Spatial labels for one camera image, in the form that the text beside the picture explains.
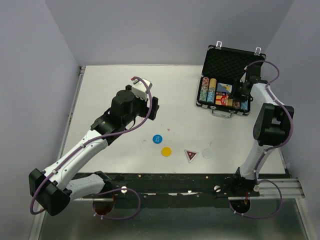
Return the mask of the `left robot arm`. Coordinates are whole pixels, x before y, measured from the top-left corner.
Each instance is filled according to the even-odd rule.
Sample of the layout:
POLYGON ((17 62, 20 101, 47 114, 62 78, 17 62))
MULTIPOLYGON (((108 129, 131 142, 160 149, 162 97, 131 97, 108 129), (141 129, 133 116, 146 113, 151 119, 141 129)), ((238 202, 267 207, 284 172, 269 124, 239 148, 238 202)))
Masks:
POLYGON ((119 136, 129 133, 127 125, 137 117, 144 121, 154 120, 158 102, 155 96, 148 100, 137 97, 132 90, 118 91, 110 108, 94 121, 85 136, 66 155, 44 170, 36 168, 29 174, 30 213, 37 214, 35 202, 42 206, 43 211, 56 216, 73 200, 96 194, 101 198, 107 197, 112 181, 102 171, 78 179, 74 176, 119 136))

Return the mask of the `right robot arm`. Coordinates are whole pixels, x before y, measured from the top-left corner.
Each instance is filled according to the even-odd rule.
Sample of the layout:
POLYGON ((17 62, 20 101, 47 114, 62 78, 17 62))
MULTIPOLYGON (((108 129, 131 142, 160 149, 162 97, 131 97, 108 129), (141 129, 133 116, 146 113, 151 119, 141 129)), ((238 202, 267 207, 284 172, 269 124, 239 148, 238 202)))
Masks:
POLYGON ((285 105, 272 92, 271 83, 280 76, 279 68, 272 62, 277 75, 270 81, 262 80, 255 76, 261 70, 262 60, 254 61, 244 67, 245 81, 237 79, 232 87, 230 99, 244 102, 253 98, 261 106, 260 112, 253 127, 253 146, 236 174, 239 178, 230 183, 230 191, 241 196, 248 190, 248 185, 258 185, 258 176, 264 163, 274 149, 278 149, 288 143, 293 130, 294 108, 285 105))

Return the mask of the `yellow round button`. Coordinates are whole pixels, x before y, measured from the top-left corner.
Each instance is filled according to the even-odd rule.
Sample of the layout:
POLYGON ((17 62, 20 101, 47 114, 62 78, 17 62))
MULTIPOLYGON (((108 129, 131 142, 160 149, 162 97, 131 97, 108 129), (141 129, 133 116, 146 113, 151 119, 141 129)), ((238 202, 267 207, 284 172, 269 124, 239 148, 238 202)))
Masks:
POLYGON ((161 154, 164 157, 169 157, 172 154, 172 149, 168 146, 165 146, 161 150, 161 154))

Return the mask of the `blue poker chip stack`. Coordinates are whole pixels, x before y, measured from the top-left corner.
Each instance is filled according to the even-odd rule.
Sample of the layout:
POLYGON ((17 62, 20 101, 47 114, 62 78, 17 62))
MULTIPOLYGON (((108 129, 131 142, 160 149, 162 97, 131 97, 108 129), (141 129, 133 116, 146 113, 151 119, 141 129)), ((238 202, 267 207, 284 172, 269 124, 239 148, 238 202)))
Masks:
POLYGON ((207 103, 214 103, 215 102, 215 91, 208 91, 207 92, 207 98, 206 98, 206 102, 207 103))

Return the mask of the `red playing card deck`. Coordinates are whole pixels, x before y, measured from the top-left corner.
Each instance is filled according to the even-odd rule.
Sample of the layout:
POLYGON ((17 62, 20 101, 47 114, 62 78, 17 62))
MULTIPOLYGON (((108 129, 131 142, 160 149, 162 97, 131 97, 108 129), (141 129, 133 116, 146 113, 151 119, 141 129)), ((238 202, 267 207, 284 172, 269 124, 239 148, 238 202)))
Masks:
POLYGON ((216 94, 215 104, 219 106, 233 106, 233 99, 229 98, 228 94, 216 94))

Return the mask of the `blue playing card deck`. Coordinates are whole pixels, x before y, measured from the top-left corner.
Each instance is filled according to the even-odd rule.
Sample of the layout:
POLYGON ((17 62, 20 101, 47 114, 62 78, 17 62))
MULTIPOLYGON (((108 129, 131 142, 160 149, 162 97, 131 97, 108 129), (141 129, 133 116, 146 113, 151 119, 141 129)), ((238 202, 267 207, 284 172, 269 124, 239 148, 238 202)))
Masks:
POLYGON ((216 90, 221 93, 231 93, 233 86, 226 83, 217 83, 216 90))

